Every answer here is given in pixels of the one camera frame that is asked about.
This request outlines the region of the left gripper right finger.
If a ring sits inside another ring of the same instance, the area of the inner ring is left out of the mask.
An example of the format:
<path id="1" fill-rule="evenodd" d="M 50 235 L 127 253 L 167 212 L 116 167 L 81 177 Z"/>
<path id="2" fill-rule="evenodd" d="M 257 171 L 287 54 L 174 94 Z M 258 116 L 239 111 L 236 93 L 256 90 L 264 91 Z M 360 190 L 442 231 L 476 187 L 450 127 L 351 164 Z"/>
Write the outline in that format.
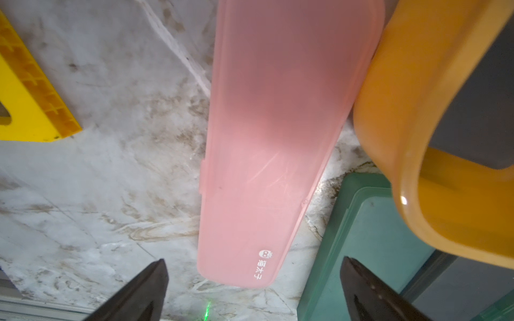
<path id="1" fill-rule="evenodd" d="M 430 320 L 354 258 L 344 257 L 340 279 L 352 320 Z"/>

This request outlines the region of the pink pencil case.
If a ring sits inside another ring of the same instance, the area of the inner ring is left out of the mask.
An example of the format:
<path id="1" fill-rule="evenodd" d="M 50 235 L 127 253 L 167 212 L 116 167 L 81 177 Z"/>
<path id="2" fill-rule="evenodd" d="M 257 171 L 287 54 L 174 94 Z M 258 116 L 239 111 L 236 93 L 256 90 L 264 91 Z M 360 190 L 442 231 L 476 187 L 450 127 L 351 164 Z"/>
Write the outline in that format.
<path id="1" fill-rule="evenodd" d="M 384 30 L 383 1 L 220 1 L 198 272 L 276 279 Z"/>

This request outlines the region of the black pencil case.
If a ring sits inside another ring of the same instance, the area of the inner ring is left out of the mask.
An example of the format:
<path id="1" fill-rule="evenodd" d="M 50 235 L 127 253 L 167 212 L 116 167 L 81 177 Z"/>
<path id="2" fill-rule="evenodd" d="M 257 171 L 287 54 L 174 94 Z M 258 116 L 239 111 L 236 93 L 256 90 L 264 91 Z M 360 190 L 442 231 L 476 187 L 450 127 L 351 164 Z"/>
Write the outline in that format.
<path id="1" fill-rule="evenodd" d="M 430 147 L 492 169 L 513 165 L 513 21 L 455 96 Z"/>

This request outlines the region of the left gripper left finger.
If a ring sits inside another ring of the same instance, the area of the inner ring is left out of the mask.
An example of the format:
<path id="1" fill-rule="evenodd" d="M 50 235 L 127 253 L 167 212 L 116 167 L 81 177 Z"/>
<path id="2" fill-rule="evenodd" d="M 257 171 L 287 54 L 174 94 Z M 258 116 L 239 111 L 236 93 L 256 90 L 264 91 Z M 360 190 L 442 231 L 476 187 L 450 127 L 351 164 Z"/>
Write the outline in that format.
<path id="1" fill-rule="evenodd" d="M 164 259 L 152 262 L 85 321 L 159 321 L 168 282 Z"/>

